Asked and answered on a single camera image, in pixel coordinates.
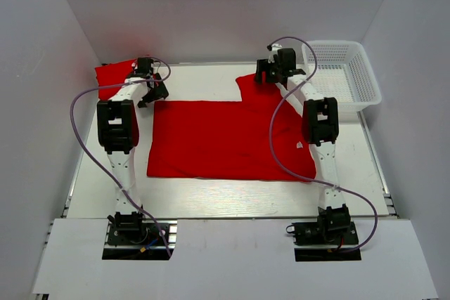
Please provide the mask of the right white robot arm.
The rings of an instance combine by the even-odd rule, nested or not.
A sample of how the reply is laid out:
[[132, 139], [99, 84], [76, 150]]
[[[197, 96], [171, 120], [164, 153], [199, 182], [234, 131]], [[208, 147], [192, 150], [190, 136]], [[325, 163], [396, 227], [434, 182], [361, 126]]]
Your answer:
[[[284, 86], [288, 78], [304, 74], [297, 68], [296, 52], [272, 43], [267, 46], [269, 57], [257, 61], [255, 81], [258, 84], [279, 83]], [[317, 217], [318, 236], [327, 243], [335, 242], [351, 225], [351, 216], [339, 189], [335, 163], [335, 143], [339, 135], [338, 102], [334, 97], [325, 97], [305, 77], [288, 95], [299, 91], [297, 97], [302, 104], [302, 136], [309, 145], [320, 179], [301, 177], [302, 180], [323, 186], [319, 196]]]

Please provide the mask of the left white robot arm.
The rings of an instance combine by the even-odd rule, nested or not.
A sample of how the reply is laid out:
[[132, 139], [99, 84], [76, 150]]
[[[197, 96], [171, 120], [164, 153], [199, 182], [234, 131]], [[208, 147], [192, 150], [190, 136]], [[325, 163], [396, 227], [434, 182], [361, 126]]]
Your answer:
[[124, 69], [115, 65], [98, 71], [98, 103], [96, 106], [98, 142], [105, 150], [115, 182], [115, 214], [109, 217], [117, 232], [134, 243], [148, 237], [148, 225], [143, 222], [143, 205], [136, 187], [134, 155], [139, 144], [136, 110], [155, 100], [166, 99], [168, 90], [155, 64], [162, 61], [150, 56], [135, 59]]

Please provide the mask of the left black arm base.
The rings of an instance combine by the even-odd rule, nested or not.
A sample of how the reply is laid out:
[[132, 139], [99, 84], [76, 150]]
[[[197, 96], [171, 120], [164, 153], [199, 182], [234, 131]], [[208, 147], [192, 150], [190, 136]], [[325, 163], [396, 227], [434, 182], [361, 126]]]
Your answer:
[[[176, 222], [160, 223], [170, 254], [176, 244]], [[108, 227], [103, 246], [104, 261], [168, 261], [166, 245], [157, 226], [150, 221], [129, 221], [115, 224], [108, 217]]]

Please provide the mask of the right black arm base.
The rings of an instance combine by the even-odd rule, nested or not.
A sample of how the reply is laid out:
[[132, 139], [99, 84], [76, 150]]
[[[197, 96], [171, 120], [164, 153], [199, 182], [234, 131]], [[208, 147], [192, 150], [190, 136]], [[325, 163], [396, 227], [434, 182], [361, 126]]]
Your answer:
[[352, 249], [359, 245], [356, 226], [339, 230], [326, 237], [317, 222], [296, 222], [285, 228], [293, 237], [296, 262], [344, 262], [360, 261], [361, 251]]

